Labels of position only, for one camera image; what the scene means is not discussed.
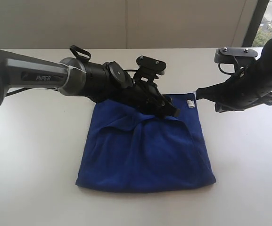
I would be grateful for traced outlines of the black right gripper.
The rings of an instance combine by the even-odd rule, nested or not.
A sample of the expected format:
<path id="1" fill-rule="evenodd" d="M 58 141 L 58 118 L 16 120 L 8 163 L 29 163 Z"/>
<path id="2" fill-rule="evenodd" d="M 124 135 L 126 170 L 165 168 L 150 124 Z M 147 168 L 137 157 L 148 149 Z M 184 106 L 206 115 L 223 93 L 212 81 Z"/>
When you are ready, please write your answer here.
<path id="1" fill-rule="evenodd" d="M 272 38 L 266 42 L 260 57 L 249 64 L 236 78 L 198 88 L 196 100 L 216 102 L 217 113 L 243 111 L 272 92 Z"/>

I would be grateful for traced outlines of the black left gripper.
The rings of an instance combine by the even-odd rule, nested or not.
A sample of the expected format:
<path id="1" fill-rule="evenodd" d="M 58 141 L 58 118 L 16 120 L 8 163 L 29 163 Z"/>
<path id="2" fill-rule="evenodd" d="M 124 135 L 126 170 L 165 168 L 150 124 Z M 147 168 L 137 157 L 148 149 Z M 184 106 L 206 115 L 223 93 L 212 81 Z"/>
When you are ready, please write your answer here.
<path id="1" fill-rule="evenodd" d="M 146 82 L 145 78 L 135 81 L 129 74 L 130 71 L 124 70 L 115 61 L 104 63 L 104 66 L 108 84 L 104 90 L 103 101 L 112 100 L 159 118 L 177 117 L 180 114 L 180 109 L 173 106 L 170 98 L 159 92 L 156 83 Z"/>

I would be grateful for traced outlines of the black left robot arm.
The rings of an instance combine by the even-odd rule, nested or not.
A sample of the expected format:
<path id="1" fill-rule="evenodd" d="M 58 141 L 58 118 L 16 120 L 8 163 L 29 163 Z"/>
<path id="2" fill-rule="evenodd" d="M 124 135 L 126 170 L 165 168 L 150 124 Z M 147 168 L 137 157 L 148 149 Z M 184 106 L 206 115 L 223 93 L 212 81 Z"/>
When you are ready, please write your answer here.
<path id="1" fill-rule="evenodd" d="M 110 99 L 160 118 L 179 114 L 155 84 L 165 73 L 165 62 L 140 56 L 138 69 L 130 76 L 117 62 L 97 64 L 84 49 L 71 46 L 70 51 L 72 57 L 54 63 L 0 50 L 0 106 L 7 96 L 45 88 L 64 96 L 87 97 L 95 103 Z"/>

